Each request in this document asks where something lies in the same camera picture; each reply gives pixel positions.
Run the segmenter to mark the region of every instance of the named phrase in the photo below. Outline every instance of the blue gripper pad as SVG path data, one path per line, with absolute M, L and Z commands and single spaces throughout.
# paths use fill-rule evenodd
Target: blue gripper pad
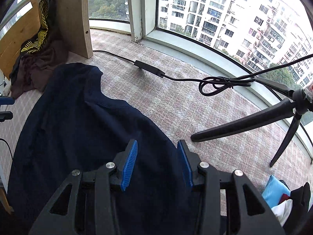
M 134 140 L 122 171 L 122 181 L 121 181 L 122 191 L 125 191 L 126 187 L 129 186 L 131 174 L 133 173 L 135 161 L 137 158 L 137 153 L 138 153 L 138 143 L 137 140 Z
M 187 156 L 186 156 L 186 153 L 185 153 L 185 150 L 181 141 L 178 141 L 177 143 L 177 154 L 178 154 L 179 161 L 182 165 L 185 184 L 187 187 L 192 188 L 193 187 L 192 171 L 191 171 L 190 164 L 188 162 L 188 159 L 187 159 Z

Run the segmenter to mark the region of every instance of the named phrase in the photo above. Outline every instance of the silver screw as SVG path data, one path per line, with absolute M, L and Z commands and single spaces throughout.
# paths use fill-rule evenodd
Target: silver screw
M 72 176 L 74 176 L 74 177 L 78 176 L 79 174 L 80 174 L 79 169 L 75 169 L 72 171 Z
M 200 162 L 200 167 L 207 168 L 209 167 L 209 164 L 207 162 Z
M 237 169 L 235 170 L 235 175 L 241 177 L 244 173 L 242 172 L 242 170 Z
M 113 169 L 115 167 L 115 163 L 113 162 L 108 162 L 106 165 L 105 165 L 108 169 Z

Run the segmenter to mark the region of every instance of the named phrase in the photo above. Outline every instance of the tripod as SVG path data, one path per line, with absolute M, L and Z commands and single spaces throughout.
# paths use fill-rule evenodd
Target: tripod
M 271 88 L 288 98 L 283 99 L 281 102 L 272 107 L 261 110 L 244 118 L 240 118 L 201 132 L 196 132 L 191 136 L 191 140 L 193 142 L 202 142 L 222 138 L 259 128 L 293 116 L 293 120 L 287 134 L 270 162 L 270 167 L 272 167 L 285 151 L 292 137 L 295 135 L 300 125 L 302 115 L 308 111 L 313 111 L 312 99 L 304 92 L 303 89 L 294 91 L 284 84 L 260 77 L 257 77 L 256 82 L 259 82 L 260 84 L 265 85 L 266 87 Z

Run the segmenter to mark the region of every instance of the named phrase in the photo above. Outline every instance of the wooden panel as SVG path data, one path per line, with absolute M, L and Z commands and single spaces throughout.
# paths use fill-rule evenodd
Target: wooden panel
M 69 50 L 92 57 L 88 0 L 57 0 L 57 21 Z
M 32 9 L 15 22 L 0 40 L 0 69 L 7 78 L 19 55 L 21 44 L 33 37 L 40 27 L 38 1 L 29 1 L 32 3 Z

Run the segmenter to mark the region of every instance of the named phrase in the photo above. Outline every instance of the red cloth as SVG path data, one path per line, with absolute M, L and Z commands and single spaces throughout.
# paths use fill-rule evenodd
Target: red cloth
M 281 199 L 279 200 L 278 205 L 281 204 L 282 202 L 288 200 L 288 199 L 290 199 L 290 197 L 289 197 L 287 194 L 283 194 L 283 195 L 281 196 Z

